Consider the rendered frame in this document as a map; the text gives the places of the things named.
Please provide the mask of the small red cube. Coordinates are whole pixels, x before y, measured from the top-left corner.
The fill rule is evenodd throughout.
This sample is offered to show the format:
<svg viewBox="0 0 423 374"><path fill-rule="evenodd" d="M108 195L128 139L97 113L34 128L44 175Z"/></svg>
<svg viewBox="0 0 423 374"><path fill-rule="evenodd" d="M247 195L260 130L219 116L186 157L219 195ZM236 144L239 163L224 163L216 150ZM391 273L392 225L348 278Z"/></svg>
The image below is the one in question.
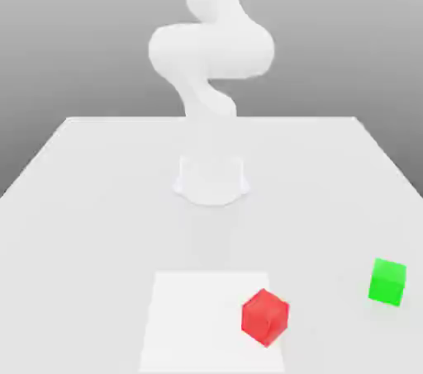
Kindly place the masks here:
<svg viewBox="0 0 423 374"><path fill-rule="evenodd" d="M288 327L290 304L262 288L242 305L241 330L268 348Z"/></svg>

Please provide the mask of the small green cube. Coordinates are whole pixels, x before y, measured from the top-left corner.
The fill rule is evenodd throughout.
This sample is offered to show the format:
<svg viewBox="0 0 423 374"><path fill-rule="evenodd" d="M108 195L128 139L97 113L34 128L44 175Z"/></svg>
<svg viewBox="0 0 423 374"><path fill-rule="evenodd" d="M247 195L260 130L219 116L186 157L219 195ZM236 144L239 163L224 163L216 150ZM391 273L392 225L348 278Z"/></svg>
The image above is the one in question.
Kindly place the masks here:
<svg viewBox="0 0 423 374"><path fill-rule="evenodd" d="M406 265L376 258L373 264L368 298L399 307L406 285Z"/></svg>

